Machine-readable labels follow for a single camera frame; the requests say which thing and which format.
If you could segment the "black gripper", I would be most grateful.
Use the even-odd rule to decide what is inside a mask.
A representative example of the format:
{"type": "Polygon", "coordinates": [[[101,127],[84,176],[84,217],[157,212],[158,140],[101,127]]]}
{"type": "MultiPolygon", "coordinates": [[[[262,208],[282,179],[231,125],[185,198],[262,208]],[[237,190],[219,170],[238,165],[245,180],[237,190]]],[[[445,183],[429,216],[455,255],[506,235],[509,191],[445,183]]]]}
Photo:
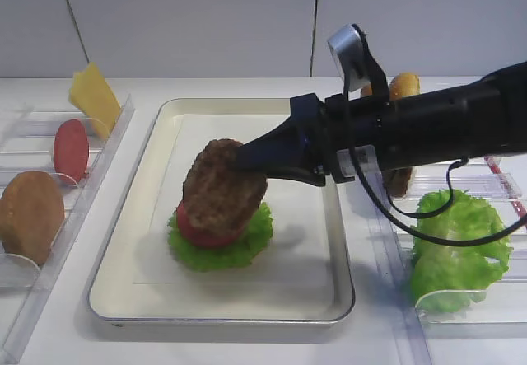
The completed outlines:
{"type": "Polygon", "coordinates": [[[347,100],[336,94],[321,101],[314,93],[292,97],[291,115],[275,129],[236,149],[238,171],[264,174],[324,187],[352,182],[356,172],[348,149],[373,143],[367,124],[376,125],[383,105],[373,96],[347,100]],[[244,163],[296,163],[294,166],[249,166],[244,163]]]}

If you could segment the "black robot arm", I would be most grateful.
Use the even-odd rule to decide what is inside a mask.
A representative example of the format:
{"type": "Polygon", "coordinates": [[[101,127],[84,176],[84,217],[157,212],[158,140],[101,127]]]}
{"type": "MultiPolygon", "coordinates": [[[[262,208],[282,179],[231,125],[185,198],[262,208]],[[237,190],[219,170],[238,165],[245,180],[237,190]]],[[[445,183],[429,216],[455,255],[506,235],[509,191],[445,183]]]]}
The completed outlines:
{"type": "Polygon", "coordinates": [[[236,149],[237,170],[323,187],[347,181],[338,153],[349,147],[372,146],[381,171],[526,151],[525,63],[395,102],[310,93],[289,105],[287,120],[236,149]]]}

